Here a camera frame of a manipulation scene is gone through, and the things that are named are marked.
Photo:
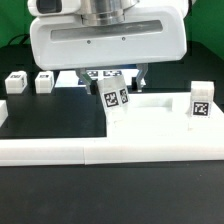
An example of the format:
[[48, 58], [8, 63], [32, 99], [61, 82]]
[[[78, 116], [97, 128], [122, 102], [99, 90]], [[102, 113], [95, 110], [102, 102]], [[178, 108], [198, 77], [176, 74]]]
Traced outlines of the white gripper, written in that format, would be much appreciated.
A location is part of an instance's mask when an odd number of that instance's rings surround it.
[[123, 23], [101, 27], [85, 26], [75, 15], [39, 17], [30, 27], [35, 63], [43, 70], [76, 69], [89, 95], [98, 87], [85, 68], [137, 64], [132, 90], [141, 92], [147, 63], [185, 55], [185, 16], [178, 6], [135, 7]]

